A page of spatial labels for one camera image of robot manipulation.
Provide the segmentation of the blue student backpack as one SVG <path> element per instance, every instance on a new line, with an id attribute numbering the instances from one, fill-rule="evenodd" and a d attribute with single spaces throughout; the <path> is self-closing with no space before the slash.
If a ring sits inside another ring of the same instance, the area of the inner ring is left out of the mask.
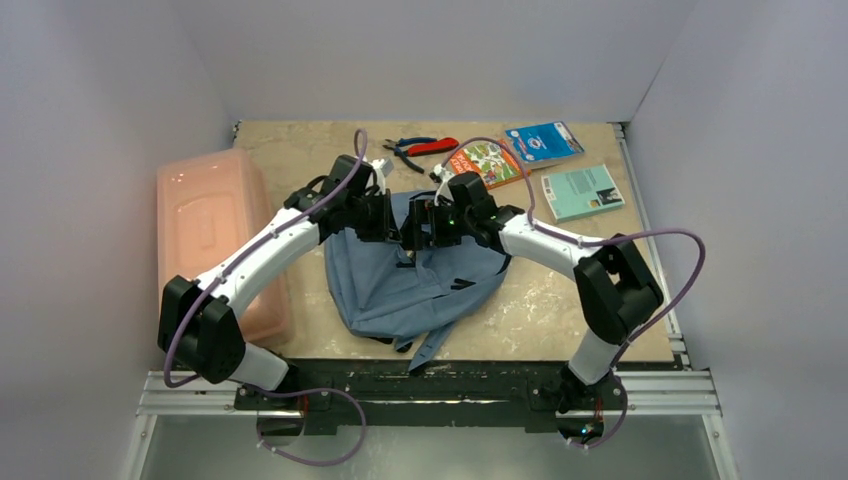
<path id="1" fill-rule="evenodd" d="M 328 290 L 348 331 L 397 350 L 421 338 L 410 370 L 431 361 L 455 326 L 499 290 L 511 262 L 471 237 L 408 254 L 345 229 L 323 246 Z"/>

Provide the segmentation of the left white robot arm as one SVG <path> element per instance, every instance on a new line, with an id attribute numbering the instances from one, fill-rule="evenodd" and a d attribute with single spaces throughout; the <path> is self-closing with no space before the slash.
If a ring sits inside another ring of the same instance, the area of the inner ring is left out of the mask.
<path id="1" fill-rule="evenodd" d="M 283 357 L 249 343 L 239 321 L 253 300 L 297 259 L 351 229 L 368 241 L 399 238 L 386 179 L 389 158 L 340 155 L 330 172 L 294 191 L 245 245 L 195 279 L 176 275 L 164 288 L 157 344 L 167 368 L 179 363 L 217 384 L 259 389 L 272 408 L 297 399 L 298 382 Z"/>

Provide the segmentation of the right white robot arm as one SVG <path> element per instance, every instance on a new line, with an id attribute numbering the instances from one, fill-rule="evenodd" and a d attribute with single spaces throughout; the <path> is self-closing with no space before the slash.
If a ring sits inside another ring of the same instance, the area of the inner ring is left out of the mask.
<path id="1" fill-rule="evenodd" d="M 572 280 L 588 331 L 568 361 L 564 399 L 584 407 L 596 399 L 628 338 L 648 322 L 664 295 L 634 242 L 576 235 L 531 220 L 528 211 L 500 205 L 471 173 L 442 182 L 447 195 L 414 195 L 401 227 L 407 250 L 456 246 L 465 238 L 530 260 Z"/>

